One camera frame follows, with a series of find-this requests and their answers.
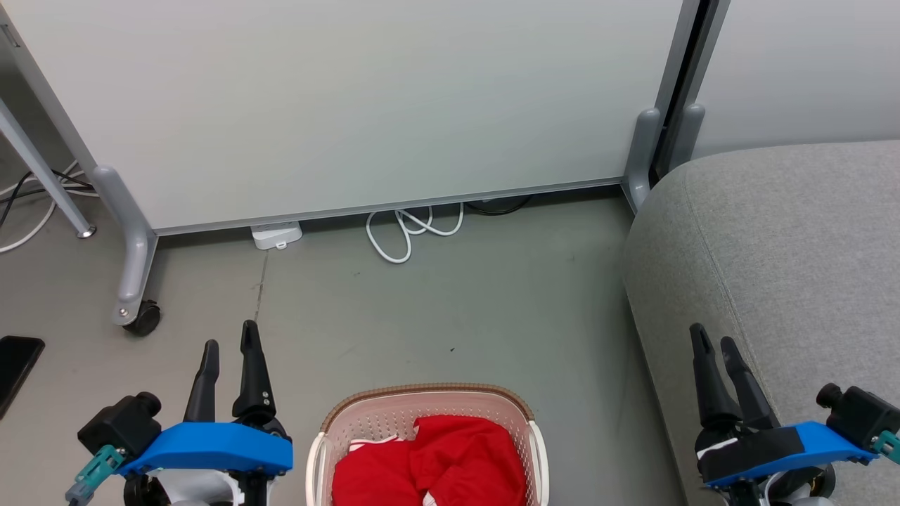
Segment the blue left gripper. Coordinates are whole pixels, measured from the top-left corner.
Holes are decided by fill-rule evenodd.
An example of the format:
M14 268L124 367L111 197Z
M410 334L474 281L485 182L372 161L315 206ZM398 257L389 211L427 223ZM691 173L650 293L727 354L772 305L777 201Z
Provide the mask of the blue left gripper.
M274 482L295 467L289 439L254 428L280 428L256 321L245 320L235 423L215 422L219 344L207 340L184 422L163 430L121 475L157 481L171 505L267 505Z

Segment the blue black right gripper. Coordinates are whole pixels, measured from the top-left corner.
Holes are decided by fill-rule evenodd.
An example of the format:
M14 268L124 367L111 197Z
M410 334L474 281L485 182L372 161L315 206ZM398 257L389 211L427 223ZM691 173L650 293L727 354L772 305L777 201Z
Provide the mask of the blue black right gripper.
M768 482L791 471L855 461L867 465L874 452L855 446L820 422L780 427L771 404L732 337L720 341L724 367L738 395L730 397L718 370L716 349L700 323L689 327L695 393L704 430L728 432L740 421L761 430L710 446L700 452L704 486L723 494L728 505L768 505Z

